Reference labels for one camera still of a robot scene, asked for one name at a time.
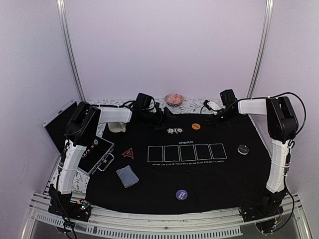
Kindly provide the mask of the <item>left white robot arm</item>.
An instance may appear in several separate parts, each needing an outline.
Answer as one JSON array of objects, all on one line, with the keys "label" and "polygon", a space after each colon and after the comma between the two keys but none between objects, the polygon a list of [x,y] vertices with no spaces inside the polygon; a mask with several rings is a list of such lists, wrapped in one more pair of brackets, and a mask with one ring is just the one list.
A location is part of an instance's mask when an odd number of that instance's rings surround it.
[{"label": "left white robot arm", "polygon": [[137,98],[121,105],[92,105],[81,101],[71,115],[64,133],[65,143],[57,165],[56,177],[50,183],[49,194],[71,195],[72,184],[83,154],[89,148],[100,149],[107,141],[96,136],[101,123],[119,124],[125,127],[132,120],[152,123],[161,128],[174,114],[168,107],[160,104],[152,96],[139,93]]}]

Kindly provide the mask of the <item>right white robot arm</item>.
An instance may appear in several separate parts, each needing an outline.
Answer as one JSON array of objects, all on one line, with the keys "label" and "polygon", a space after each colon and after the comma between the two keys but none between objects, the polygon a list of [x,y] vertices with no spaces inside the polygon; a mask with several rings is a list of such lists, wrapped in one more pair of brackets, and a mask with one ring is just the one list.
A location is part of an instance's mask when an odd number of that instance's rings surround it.
[{"label": "right white robot arm", "polygon": [[271,97],[237,99],[230,89],[220,93],[223,108],[213,101],[204,104],[213,111],[213,120],[226,121],[237,114],[267,117],[268,134],[272,140],[272,158],[266,189],[273,194],[285,190],[291,149],[294,147],[295,137],[302,129],[287,95],[297,96],[285,92]]}]

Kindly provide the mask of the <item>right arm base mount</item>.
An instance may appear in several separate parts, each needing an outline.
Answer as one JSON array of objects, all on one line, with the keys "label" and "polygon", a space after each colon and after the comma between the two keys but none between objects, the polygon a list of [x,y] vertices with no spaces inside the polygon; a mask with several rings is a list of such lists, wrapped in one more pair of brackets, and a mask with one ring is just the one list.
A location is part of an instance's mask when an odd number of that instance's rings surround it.
[{"label": "right arm base mount", "polygon": [[281,204],[269,206],[257,204],[252,201],[243,201],[239,205],[238,211],[244,222],[271,218],[255,224],[257,230],[262,234],[272,234],[282,221],[284,212]]}]

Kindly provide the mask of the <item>purple small blind button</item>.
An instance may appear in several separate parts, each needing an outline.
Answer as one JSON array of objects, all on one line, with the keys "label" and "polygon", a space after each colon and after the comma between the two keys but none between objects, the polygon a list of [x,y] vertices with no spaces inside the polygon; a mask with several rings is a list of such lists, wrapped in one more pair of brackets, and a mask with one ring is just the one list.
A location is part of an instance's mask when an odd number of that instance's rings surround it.
[{"label": "purple small blind button", "polygon": [[188,192],[184,189],[180,189],[176,192],[175,197],[179,200],[179,201],[184,201],[187,199],[188,197]]}]

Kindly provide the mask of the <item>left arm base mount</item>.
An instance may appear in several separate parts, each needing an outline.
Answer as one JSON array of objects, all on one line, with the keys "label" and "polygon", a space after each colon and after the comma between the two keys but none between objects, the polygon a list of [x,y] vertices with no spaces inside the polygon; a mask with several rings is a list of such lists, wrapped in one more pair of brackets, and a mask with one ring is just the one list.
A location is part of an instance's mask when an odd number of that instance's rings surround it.
[{"label": "left arm base mount", "polygon": [[72,202],[67,197],[51,199],[48,212],[62,216],[63,218],[75,219],[78,221],[88,222],[91,216],[91,203],[80,199]]}]

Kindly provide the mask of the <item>black round dealer button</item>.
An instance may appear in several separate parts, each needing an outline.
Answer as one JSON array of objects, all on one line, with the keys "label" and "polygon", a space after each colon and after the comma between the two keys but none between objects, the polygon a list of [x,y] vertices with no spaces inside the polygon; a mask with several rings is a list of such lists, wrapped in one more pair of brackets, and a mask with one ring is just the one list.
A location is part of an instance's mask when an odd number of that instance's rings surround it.
[{"label": "black round dealer button", "polygon": [[247,145],[241,144],[237,147],[237,151],[242,155],[247,155],[249,153],[249,148]]}]

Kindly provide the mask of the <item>orange black hundred chip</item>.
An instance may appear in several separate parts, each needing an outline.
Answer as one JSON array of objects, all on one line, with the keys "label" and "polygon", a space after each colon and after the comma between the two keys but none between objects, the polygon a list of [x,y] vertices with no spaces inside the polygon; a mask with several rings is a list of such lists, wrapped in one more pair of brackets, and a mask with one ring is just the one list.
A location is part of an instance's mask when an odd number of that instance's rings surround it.
[{"label": "orange black hundred chip", "polygon": [[182,128],[175,128],[174,131],[177,134],[183,133],[183,129]]}]

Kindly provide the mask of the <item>blue white ten chip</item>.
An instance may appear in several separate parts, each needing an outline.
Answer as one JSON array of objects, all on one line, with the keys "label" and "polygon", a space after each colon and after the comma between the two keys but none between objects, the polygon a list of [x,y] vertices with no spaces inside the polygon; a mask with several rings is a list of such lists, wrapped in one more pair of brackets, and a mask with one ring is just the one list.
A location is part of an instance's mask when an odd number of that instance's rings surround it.
[{"label": "blue white ten chip", "polygon": [[168,128],[167,133],[173,134],[173,133],[175,133],[175,130],[173,128]]}]

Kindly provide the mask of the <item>blue playing card deck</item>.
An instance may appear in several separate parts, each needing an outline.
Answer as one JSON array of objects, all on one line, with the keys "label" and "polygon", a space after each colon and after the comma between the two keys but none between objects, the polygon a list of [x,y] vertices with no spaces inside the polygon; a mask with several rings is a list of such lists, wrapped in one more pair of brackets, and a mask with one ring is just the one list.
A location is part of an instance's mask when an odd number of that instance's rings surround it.
[{"label": "blue playing card deck", "polygon": [[139,178],[133,172],[133,170],[131,169],[129,165],[127,165],[124,168],[120,168],[116,170],[116,173],[125,188],[129,188],[135,185],[136,183],[138,183],[139,181]]}]

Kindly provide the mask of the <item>orange big blind button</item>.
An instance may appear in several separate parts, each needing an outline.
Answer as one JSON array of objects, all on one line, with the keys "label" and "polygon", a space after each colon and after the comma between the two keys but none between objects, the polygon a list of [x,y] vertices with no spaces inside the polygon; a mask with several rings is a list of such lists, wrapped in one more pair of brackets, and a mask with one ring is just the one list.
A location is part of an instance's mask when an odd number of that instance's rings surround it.
[{"label": "orange big blind button", "polygon": [[199,130],[199,129],[201,128],[200,124],[198,124],[198,123],[193,123],[193,124],[191,125],[191,127],[192,127],[192,129],[194,129],[194,130]]}]

